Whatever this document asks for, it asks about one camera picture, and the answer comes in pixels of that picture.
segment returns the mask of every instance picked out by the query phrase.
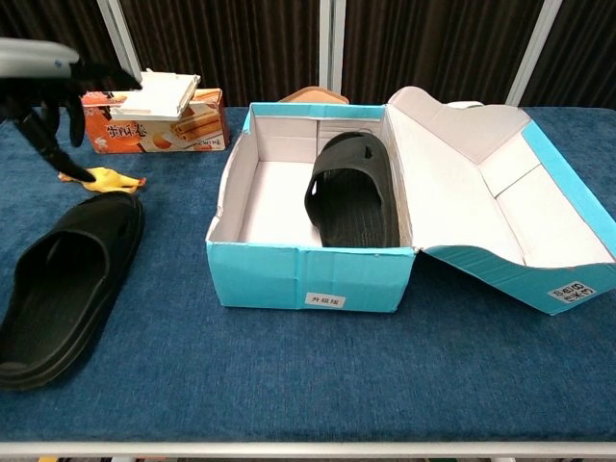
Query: metal frame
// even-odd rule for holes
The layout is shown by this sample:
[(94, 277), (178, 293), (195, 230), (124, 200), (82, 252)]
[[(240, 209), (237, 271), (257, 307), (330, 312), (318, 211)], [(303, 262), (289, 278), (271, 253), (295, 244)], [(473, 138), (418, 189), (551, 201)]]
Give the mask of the metal frame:
[(103, 15), (107, 32), (114, 45), (119, 65), (141, 81), (141, 65), (135, 51), (131, 33), (126, 25), (119, 0), (96, 0)]
[(543, 50), (543, 45), (545, 45), (546, 39), (550, 34), (550, 30), (552, 29), (552, 25), (556, 19), (561, 3), (562, 0), (544, 0), (543, 6), (541, 7), (541, 12), (539, 12), (539, 16), (537, 16), (535, 28), (532, 31), (530, 40), (528, 41), (526, 52), (522, 57), (520, 67), (518, 67), (518, 73), (516, 74), (513, 84), (511, 85), (511, 89), (509, 90), (505, 104), (511, 106), (518, 106), (520, 104), (522, 96), (526, 91), (528, 81), (530, 80), (530, 76), (532, 75), (537, 61), (539, 60), (539, 56)]
[(347, 0), (332, 0), (331, 89), (341, 93), (343, 86), (343, 55), (345, 51), (345, 19)]
[(331, 88), (331, 1), (319, 4), (319, 86), (324, 89)]
[(616, 443), (0, 443), (4, 457), (409, 458), (616, 456)]

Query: white plastic part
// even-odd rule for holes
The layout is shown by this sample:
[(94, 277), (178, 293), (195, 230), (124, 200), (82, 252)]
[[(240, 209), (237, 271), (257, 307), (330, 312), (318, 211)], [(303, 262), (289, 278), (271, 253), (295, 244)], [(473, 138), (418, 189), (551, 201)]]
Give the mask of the white plastic part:
[(166, 72), (141, 73), (142, 90), (129, 93), (113, 120), (178, 120), (193, 97), (201, 77)]
[(53, 41), (0, 38), (0, 78), (70, 78), (79, 54)]

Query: cardboard box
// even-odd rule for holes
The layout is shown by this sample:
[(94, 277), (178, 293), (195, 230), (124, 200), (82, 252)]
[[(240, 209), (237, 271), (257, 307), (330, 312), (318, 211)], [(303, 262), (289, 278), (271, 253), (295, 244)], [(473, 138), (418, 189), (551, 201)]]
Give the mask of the cardboard box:
[[(326, 142), (386, 145), (401, 247), (322, 247), (303, 196)], [(207, 233), (223, 305), (393, 312), (423, 251), (554, 315), (616, 287), (616, 222), (537, 124), (405, 88), (383, 106), (255, 103)]]
[(100, 154), (158, 151), (220, 151), (229, 143), (222, 90), (196, 90), (177, 121), (113, 120), (129, 92), (88, 92), (82, 99), (86, 134)]

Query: white label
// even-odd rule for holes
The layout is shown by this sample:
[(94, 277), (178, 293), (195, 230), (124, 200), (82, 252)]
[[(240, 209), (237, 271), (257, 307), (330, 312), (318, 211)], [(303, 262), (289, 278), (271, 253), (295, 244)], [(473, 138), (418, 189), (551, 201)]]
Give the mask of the white label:
[(345, 296), (337, 296), (330, 294), (315, 294), (309, 292), (306, 294), (304, 303), (307, 305), (328, 306), (330, 308), (342, 308), (345, 306), (347, 298)]
[(200, 146), (214, 146), (222, 149), (223, 146), (223, 138), (222, 135), (215, 138), (209, 138), (208, 140), (201, 140), (197, 143)]
[(574, 281), (565, 286), (559, 287), (558, 289), (549, 291), (548, 295), (558, 298), (564, 303), (574, 303), (594, 294), (595, 292), (596, 291), (594, 289), (591, 289), (586, 284)]

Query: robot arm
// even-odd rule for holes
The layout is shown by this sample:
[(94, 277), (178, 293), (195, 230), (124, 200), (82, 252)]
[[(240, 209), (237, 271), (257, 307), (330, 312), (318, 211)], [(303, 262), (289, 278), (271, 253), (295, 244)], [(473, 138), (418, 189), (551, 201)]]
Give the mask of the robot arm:
[[(55, 133), (60, 106), (70, 117), (70, 142), (79, 146), (86, 130), (76, 83), (111, 77), (120, 90), (138, 90), (140, 83), (122, 69), (84, 63), (67, 46), (50, 41), (0, 38), (0, 123), (9, 119), (57, 171), (80, 181), (94, 181), (62, 151)], [(33, 104), (41, 104), (40, 115)]]

